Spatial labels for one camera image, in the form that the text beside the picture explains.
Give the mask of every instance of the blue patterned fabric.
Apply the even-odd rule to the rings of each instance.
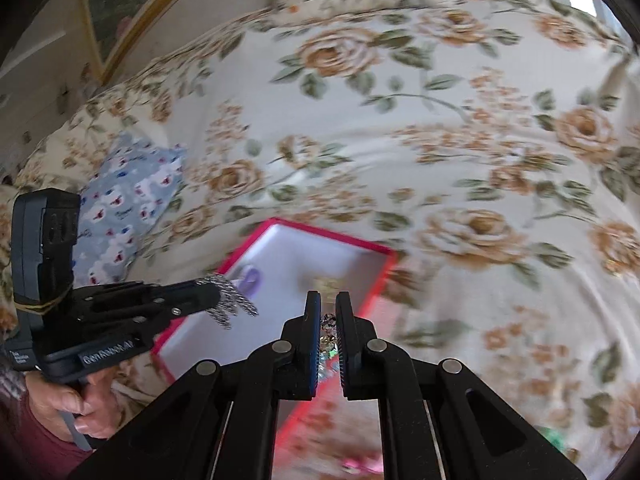
[[[182,181],[184,150],[123,132],[81,195],[74,286],[122,281]]]

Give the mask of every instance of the metal screw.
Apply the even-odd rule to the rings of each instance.
[[[286,354],[289,350],[291,350],[291,343],[289,341],[285,341],[284,339],[280,339],[271,345],[271,349],[277,354]]]
[[[216,364],[213,361],[201,361],[196,366],[196,371],[200,375],[211,375],[216,371]]]
[[[456,359],[444,359],[442,369],[450,374],[457,374],[462,371],[462,363]]]
[[[367,342],[367,348],[372,352],[384,352],[386,350],[386,343],[382,339],[370,339]]]

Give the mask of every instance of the bed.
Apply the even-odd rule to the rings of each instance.
[[[606,478],[640,427],[637,57],[552,0],[274,21],[243,16],[90,100],[16,187],[79,190],[139,130],[189,158],[129,279],[202,276],[273,216],[388,245],[379,336],[462,360]],[[280,435],[275,478],[353,478],[345,458],[379,455],[376,404],[347,408],[338,384]],[[133,415],[165,387],[146,354],[116,389]]]

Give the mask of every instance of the human hand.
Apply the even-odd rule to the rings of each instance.
[[[95,438],[109,438],[118,428],[121,410],[111,391],[117,367],[105,368],[88,375],[82,396],[63,384],[49,383],[40,372],[27,372],[29,405],[36,420],[60,440],[73,438],[58,410],[79,413],[76,429]]]

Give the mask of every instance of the bedspread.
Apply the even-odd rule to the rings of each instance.
[[[201,276],[271,216],[388,244],[400,261],[379,334],[459,358],[600,479],[640,426],[637,61],[546,0],[289,28],[262,12],[155,60],[67,128],[151,120],[188,146],[131,279]],[[19,185],[51,183],[46,156]],[[347,478],[345,457],[380,451],[377,416],[333,384],[274,476]]]

